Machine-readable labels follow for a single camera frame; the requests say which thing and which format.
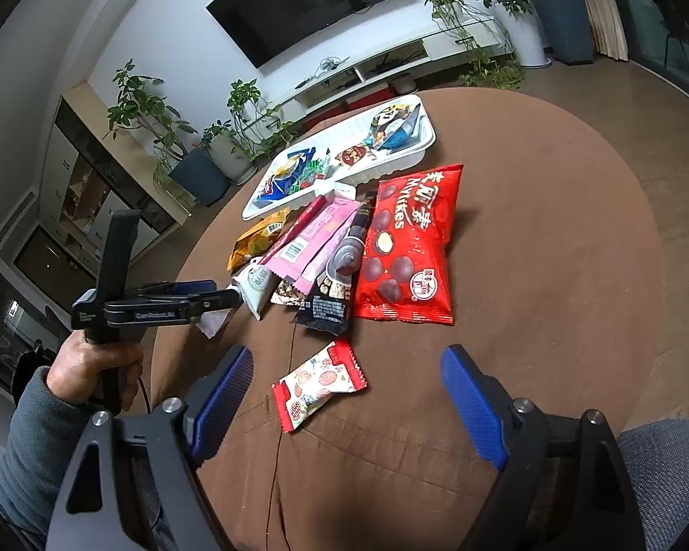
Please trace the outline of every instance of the yellow snack bag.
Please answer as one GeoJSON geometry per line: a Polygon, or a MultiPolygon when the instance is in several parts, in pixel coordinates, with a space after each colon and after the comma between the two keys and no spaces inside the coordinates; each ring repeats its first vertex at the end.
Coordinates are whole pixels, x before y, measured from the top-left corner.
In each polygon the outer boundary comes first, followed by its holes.
{"type": "Polygon", "coordinates": [[[291,211],[288,208],[271,213],[240,236],[227,262],[227,270],[235,270],[268,250],[281,235],[289,213],[291,211]]]}

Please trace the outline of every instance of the snack package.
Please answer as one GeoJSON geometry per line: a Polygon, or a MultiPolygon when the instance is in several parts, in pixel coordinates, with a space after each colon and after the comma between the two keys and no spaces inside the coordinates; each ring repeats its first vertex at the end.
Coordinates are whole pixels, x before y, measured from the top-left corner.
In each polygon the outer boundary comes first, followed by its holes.
{"type": "Polygon", "coordinates": [[[446,270],[462,165],[380,183],[354,316],[452,325],[446,270]]]}
{"type": "Polygon", "coordinates": [[[370,148],[364,143],[360,145],[351,146],[338,154],[335,159],[342,165],[353,167],[355,163],[365,158],[370,153],[370,148]]]}
{"type": "Polygon", "coordinates": [[[286,230],[286,233],[284,233],[283,236],[276,240],[276,243],[273,244],[273,246],[270,249],[268,249],[268,252],[265,253],[265,256],[260,262],[261,265],[265,265],[268,261],[270,261],[273,258],[273,255],[275,255],[279,250],[281,250],[284,246],[291,242],[291,240],[298,236],[303,230],[303,228],[309,225],[309,222],[312,221],[313,218],[316,217],[316,215],[322,209],[324,209],[324,207],[326,207],[328,203],[329,201],[325,195],[319,195],[316,197],[316,199],[311,201],[309,205],[306,206],[306,209],[304,209],[301,212],[301,215],[299,215],[299,217],[296,218],[294,224],[288,230],[286,230]]]}
{"type": "Polygon", "coordinates": [[[339,226],[345,223],[358,207],[357,201],[335,197],[322,209],[302,232],[286,246],[281,248],[270,261],[268,267],[281,279],[294,283],[314,255],[327,243],[339,226]]]}
{"type": "Polygon", "coordinates": [[[299,292],[286,280],[281,280],[276,291],[273,292],[270,302],[283,306],[295,306],[298,308],[306,301],[306,294],[299,292]]]}
{"type": "Polygon", "coordinates": [[[379,149],[397,149],[399,146],[405,145],[413,134],[416,124],[419,122],[419,113],[421,113],[421,104],[419,103],[413,112],[405,120],[395,119],[388,124],[385,130],[386,139],[379,146],[379,149]]]}
{"type": "Polygon", "coordinates": [[[238,275],[233,276],[232,286],[243,295],[245,304],[260,321],[260,314],[278,285],[278,278],[265,266],[261,257],[253,259],[238,275]]]}
{"type": "Polygon", "coordinates": [[[370,130],[365,138],[363,145],[378,150],[383,146],[386,139],[401,127],[403,121],[413,112],[413,106],[404,103],[396,103],[378,112],[370,123],[370,130]]]}
{"type": "Polygon", "coordinates": [[[316,278],[306,302],[294,321],[319,331],[341,336],[350,323],[353,276],[360,270],[365,248],[365,235],[373,217],[375,197],[360,204],[347,235],[316,278]]]}
{"type": "Polygon", "coordinates": [[[268,250],[281,234],[283,224],[286,223],[289,213],[288,208],[271,213],[240,236],[235,242],[229,261],[227,261],[227,270],[236,270],[253,257],[268,250]]]}
{"type": "Polygon", "coordinates": [[[311,149],[289,153],[286,162],[269,176],[262,193],[255,200],[263,205],[269,205],[271,202],[287,197],[315,153],[315,146],[311,149]]]}
{"type": "MultiPolygon", "coordinates": [[[[226,289],[237,290],[240,292],[239,288],[230,284],[226,289]]],[[[223,329],[231,320],[237,309],[222,309],[222,310],[211,310],[208,313],[202,313],[202,316],[197,323],[199,331],[201,331],[207,338],[212,339],[220,330],[223,329]]]]}
{"type": "Polygon", "coordinates": [[[309,163],[306,164],[301,175],[296,179],[294,184],[292,184],[288,194],[292,195],[295,192],[309,188],[309,186],[314,184],[315,180],[324,180],[327,178],[330,155],[329,149],[327,149],[327,153],[323,156],[314,155],[309,163]]]}
{"type": "Polygon", "coordinates": [[[311,262],[306,266],[305,270],[303,270],[301,277],[294,282],[294,288],[296,288],[299,292],[304,295],[309,294],[311,291],[311,286],[314,284],[314,281],[319,274],[324,271],[324,268],[327,266],[329,260],[334,256],[334,251],[337,250],[339,243],[342,242],[342,239],[347,234],[347,231],[350,229],[354,218],[355,213],[353,212],[353,214],[350,215],[341,226],[339,226],[337,232],[335,232],[334,235],[327,240],[327,243],[321,248],[316,256],[311,259],[311,262]]]}
{"type": "Polygon", "coordinates": [[[284,433],[297,429],[334,394],[350,394],[367,387],[352,349],[341,338],[273,384],[284,433]]]}

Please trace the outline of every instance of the barcode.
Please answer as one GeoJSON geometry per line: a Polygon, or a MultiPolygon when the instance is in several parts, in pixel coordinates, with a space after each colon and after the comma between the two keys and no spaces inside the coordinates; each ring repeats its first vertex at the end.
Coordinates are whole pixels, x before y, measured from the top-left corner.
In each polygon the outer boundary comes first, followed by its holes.
{"type": "Polygon", "coordinates": [[[283,224],[280,222],[271,224],[265,229],[265,235],[270,236],[273,232],[278,232],[281,228],[283,228],[283,224]]]}
{"type": "Polygon", "coordinates": [[[295,263],[307,246],[309,246],[309,243],[306,240],[301,237],[295,238],[283,249],[281,256],[288,262],[295,263]]]}

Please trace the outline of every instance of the white tv stand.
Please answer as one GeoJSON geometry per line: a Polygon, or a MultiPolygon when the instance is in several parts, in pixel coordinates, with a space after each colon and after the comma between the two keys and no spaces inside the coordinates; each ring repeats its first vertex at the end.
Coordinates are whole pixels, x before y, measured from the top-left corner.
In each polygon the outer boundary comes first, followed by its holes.
{"type": "MultiPolygon", "coordinates": [[[[480,47],[489,47],[493,55],[509,53],[503,34],[491,17],[482,20],[470,19],[462,25],[474,37],[480,47]]],[[[323,112],[327,107],[336,105],[357,91],[365,90],[376,84],[386,83],[392,76],[406,73],[409,70],[452,58],[451,63],[440,64],[439,69],[449,68],[466,61],[467,49],[452,32],[443,31],[435,22],[427,27],[411,32],[401,39],[381,44],[369,51],[349,57],[336,69],[309,80],[299,89],[268,102],[272,108],[281,106],[278,114],[285,122],[296,122],[316,112],[323,112]],[[399,60],[397,67],[380,71],[378,66],[384,59],[399,60]]],[[[269,119],[261,118],[248,124],[245,132],[250,136],[265,137],[271,130],[264,124],[269,119]]]]}

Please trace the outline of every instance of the white plastic tray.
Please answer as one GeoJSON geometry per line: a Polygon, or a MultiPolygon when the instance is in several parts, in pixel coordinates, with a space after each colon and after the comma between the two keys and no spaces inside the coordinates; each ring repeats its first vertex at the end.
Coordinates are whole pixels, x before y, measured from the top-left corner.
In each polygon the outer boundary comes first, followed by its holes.
{"type": "Polygon", "coordinates": [[[413,132],[414,135],[417,135],[418,141],[413,143],[413,145],[391,154],[387,154],[386,151],[376,151],[375,157],[365,157],[352,167],[339,165],[338,161],[334,159],[345,149],[362,143],[367,136],[368,128],[375,115],[384,108],[392,106],[395,103],[415,106],[421,103],[421,98],[418,95],[404,95],[403,97],[384,102],[381,106],[376,106],[373,109],[358,113],[356,116],[347,118],[343,122],[335,124],[330,128],[325,128],[325,130],[309,136],[308,139],[299,141],[288,149],[281,151],[258,183],[253,196],[248,200],[248,204],[243,210],[243,219],[255,219],[256,217],[270,215],[273,211],[277,211],[284,207],[288,207],[293,211],[294,209],[309,205],[309,203],[316,198],[314,187],[309,186],[293,195],[289,195],[288,197],[272,202],[266,206],[260,206],[255,202],[255,199],[257,199],[262,192],[266,180],[283,164],[290,152],[308,149],[312,146],[316,146],[317,151],[325,151],[329,148],[333,165],[330,166],[328,180],[335,180],[352,186],[370,182],[381,176],[413,167],[419,163],[419,161],[424,158],[428,147],[433,145],[436,140],[434,127],[431,125],[431,121],[423,104],[419,112],[419,122],[417,123],[416,130],[413,132]]]}

